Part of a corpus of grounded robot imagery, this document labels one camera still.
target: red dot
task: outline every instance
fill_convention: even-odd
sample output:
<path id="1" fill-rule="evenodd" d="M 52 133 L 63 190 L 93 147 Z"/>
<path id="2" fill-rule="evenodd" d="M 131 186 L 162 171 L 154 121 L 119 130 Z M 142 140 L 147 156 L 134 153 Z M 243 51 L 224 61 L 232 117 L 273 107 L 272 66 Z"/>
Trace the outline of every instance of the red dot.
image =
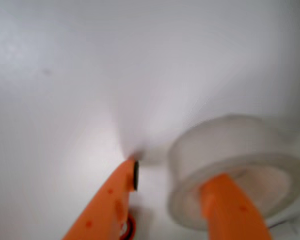
<path id="1" fill-rule="evenodd" d="M 92 221 L 87 221 L 86 223 L 85 223 L 85 227 L 86 228 L 91 228 L 92 227 Z"/>
<path id="2" fill-rule="evenodd" d="M 248 212 L 248 209 L 246 208 L 246 206 L 240 206 L 239 209 L 241 212 L 244 212 L 244 213 Z"/>

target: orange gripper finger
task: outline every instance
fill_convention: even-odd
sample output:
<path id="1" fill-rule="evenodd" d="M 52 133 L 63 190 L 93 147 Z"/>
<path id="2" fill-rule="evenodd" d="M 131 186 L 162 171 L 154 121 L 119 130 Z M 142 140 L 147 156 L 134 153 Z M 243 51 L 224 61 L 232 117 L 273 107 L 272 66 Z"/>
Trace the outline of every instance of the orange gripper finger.
<path id="1" fill-rule="evenodd" d="M 263 217 L 227 174 L 201 187 L 201 213 L 210 240 L 271 240 Z"/>
<path id="2" fill-rule="evenodd" d="M 119 240 L 128 218 L 129 192 L 137 190 L 139 164 L 130 157 L 106 180 L 63 240 Z"/>

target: white surface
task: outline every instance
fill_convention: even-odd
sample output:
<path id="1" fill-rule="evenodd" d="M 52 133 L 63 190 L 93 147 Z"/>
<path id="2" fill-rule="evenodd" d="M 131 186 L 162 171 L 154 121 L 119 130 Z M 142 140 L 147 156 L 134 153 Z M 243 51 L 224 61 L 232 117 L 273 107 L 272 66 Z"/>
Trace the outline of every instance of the white surface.
<path id="1" fill-rule="evenodd" d="M 300 0 L 0 0 L 0 240 L 60 239 L 123 156 L 226 113 L 300 130 Z M 202 239 L 168 173 L 139 239 Z"/>

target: transparent tape roll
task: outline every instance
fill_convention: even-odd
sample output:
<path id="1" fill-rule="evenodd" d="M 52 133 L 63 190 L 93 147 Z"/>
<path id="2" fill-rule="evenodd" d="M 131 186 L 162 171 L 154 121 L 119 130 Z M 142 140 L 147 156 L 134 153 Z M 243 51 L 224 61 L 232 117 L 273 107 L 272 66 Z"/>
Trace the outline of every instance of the transparent tape roll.
<path id="1" fill-rule="evenodd" d="M 169 152 L 170 215 L 185 227 L 206 230 L 199 188 L 228 173 L 265 218 L 274 216 L 300 195 L 300 159 L 289 149 L 275 128 L 254 117 L 231 115 L 193 127 Z"/>

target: black rubber pad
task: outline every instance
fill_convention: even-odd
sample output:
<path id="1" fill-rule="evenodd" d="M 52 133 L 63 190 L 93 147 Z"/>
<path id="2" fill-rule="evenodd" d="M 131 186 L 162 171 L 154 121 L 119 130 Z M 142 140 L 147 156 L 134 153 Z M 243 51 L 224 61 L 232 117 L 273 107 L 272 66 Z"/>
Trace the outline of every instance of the black rubber pad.
<path id="1" fill-rule="evenodd" d="M 138 190 L 138 182 L 139 182 L 139 162 L 135 161 L 134 169 L 133 169 L 133 187 L 134 190 Z"/>

